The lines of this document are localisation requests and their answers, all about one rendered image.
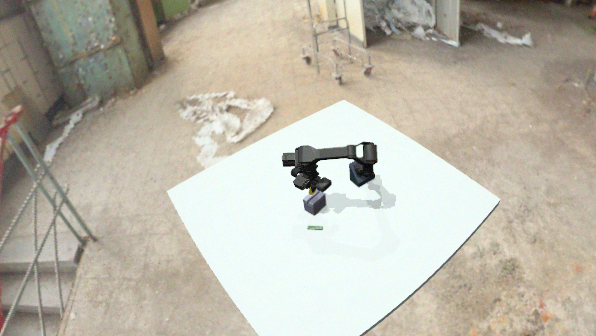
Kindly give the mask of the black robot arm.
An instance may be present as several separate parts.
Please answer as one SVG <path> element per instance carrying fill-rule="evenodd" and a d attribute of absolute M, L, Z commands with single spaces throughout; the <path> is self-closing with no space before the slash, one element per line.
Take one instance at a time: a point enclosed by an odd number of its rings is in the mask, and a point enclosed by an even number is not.
<path fill-rule="evenodd" d="M 357 156 L 357 147 L 363 145 L 363 156 Z M 353 159 L 355 164 L 354 170 L 359 177 L 365 176 L 369 178 L 374 176 L 373 165 L 378 162 L 378 148 L 377 144 L 373 142 L 362 142 L 357 145 L 347 144 L 346 146 L 320 148 L 316 149 L 309 145 L 302 145 L 295 148 L 295 152 L 283 153 L 282 163 L 283 167 L 298 167 L 299 169 L 311 169 L 315 167 L 320 160 L 331 159 Z M 300 174 L 294 179 L 293 184 L 300 190 L 308 189 L 312 183 L 310 174 L 305 174 L 300 170 Z"/>

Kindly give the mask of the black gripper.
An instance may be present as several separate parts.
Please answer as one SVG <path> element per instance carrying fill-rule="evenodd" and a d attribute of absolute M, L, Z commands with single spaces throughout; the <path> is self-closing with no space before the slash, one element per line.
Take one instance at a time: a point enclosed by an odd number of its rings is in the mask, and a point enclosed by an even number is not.
<path fill-rule="evenodd" d="M 322 179 L 320 179 L 321 177 L 318 176 L 319 172 L 317 172 L 318 165 L 316 164 L 315 167 L 311 168 L 311 169 L 305 169 L 305 168 L 301 168 L 299 169 L 298 167 L 294 167 L 291 170 L 291 176 L 293 177 L 297 177 L 298 174 L 300 174 L 300 170 L 302 170 L 305 174 L 310 174 L 312 177 L 312 183 L 311 183 L 311 190 L 312 193 L 315 192 L 315 190 L 319 190 L 320 192 L 325 192 L 329 187 L 332 186 L 332 180 L 323 177 Z M 309 189 L 310 189 L 309 187 Z"/>

